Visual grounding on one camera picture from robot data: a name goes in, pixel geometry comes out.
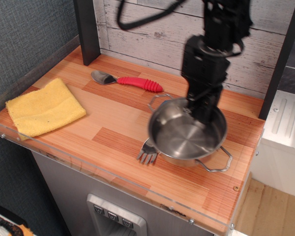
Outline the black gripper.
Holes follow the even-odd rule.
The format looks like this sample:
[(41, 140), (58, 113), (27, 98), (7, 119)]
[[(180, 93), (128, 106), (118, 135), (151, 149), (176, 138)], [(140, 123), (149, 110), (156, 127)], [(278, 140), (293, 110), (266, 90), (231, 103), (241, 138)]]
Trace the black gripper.
[(230, 62), (204, 44), (202, 35), (190, 37), (184, 48), (181, 75), (188, 82), (184, 112), (201, 123), (210, 123), (220, 99)]

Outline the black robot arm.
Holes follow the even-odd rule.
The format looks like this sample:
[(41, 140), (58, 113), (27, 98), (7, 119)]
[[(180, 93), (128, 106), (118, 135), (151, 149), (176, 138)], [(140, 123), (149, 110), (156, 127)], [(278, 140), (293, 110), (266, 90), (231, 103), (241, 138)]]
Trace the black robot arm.
[(208, 123), (227, 77), (227, 58), (242, 53), (252, 21), (248, 0), (206, 0), (204, 5), (205, 33), (187, 40), (181, 75), (189, 84), (187, 110)]

